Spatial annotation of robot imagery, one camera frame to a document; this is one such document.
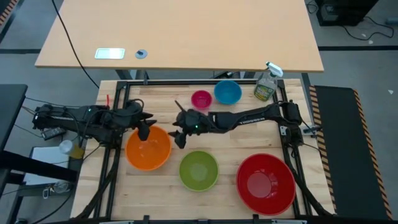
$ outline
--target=small pink bowl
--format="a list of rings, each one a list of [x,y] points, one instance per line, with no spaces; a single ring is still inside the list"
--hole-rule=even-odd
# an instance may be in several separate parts
[[[205,90],[198,90],[191,96],[192,105],[198,109],[207,109],[212,101],[211,94]]]

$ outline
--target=cleaning spray bottle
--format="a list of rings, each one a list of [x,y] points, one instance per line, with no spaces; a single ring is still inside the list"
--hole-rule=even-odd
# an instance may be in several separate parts
[[[265,75],[262,73],[257,80],[256,87],[254,88],[254,96],[262,101],[267,101],[272,97],[277,88],[277,79],[282,78],[284,75],[282,69],[277,65],[270,62],[267,62],[266,65],[270,72]]]

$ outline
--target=wooden table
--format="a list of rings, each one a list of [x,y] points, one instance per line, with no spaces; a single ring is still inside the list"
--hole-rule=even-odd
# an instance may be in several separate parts
[[[64,0],[60,14],[86,68],[323,71],[304,0]],[[126,52],[97,60],[98,48]],[[80,67],[59,18],[35,65]]]
[[[97,104],[105,105],[106,95],[111,98],[114,96],[116,82],[101,82]],[[299,105],[303,120],[309,124],[310,115],[300,80],[285,80],[285,85],[288,99]],[[240,112],[268,104],[253,96],[253,85],[241,85],[241,87],[243,97],[236,105],[226,106],[216,102],[212,104],[211,110]],[[176,127],[172,126],[172,123],[179,108],[174,100],[178,100],[183,107],[190,108],[190,95],[195,90],[208,90],[212,93],[213,88],[214,85],[133,86],[129,98],[144,100],[144,111],[154,114],[154,119],[158,120],[155,125],[167,131],[175,131]],[[124,135],[122,147],[130,134],[131,132]],[[304,142],[317,146],[316,140],[310,137],[304,137]],[[86,154],[97,145],[94,140],[89,141]],[[159,169],[150,172],[139,171],[130,166],[124,156],[124,149],[122,150],[112,220],[142,220],[143,215],[150,215],[151,220],[250,219],[254,212],[245,206],[236,190],[235,177],[238,166],[248,156],[261,152],[275,155],[283,160],[278,126],[273,121],[239,126],[226,134],[188,137],[185,149],[179,149],[173,142],[168,161]],[[192,192],[186,189],[178,177],[178,166],[182,157],[194,150],[210,152],[220,165],[220,176],[216,185],[206,192]],[[308,146],[301,146],[299,150],[308,188],[324,208],[333,213],[333,204],[319,152]],[[103,154],[104,149],[99,149],[82,165],[72,217],[83,210],[98,188]],[[104,194],[102,215],[107,195]],[[302,196],[298,187],[297,195],[300,211],[303,213]],[[292,207],[278,215],[281,218],[293,216]]]

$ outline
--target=green bowl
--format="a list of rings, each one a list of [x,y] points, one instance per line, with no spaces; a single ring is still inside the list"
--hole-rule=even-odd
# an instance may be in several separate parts
[[[181,161],[180,178],[190,190],[208,190],[216,184],[218,178],[217,161],[207,152],[190,152]]]

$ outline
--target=bowl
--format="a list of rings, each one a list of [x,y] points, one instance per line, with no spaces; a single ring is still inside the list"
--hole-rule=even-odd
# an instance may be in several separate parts
[[[162,166],[172,151],[172,143],[165,130],[158,126],[151,126],[149,131],[148,139],[141,141],[136,129],[127,141],[124,150],[127,161],[135,168],[144,171]]]
[[[241,99],[242,89],[232,80],[223,80],[215,86],[214,95],[220,103],[232,105]]]
[[[245,159],[236,175],[236,187],[242,201],[262,215],[286,211],[295,197],[295,181],[287,165],[269,154]]]
[[[207,109],[212,101],[211,94],[205,90],[198,90],[191,96],[192,105],[198,109]]]
[[[207,152],[190,152],[180,163],[180,179],[190,190],[196,192],[208,190],[216,184],[217,178],[217,161]]]

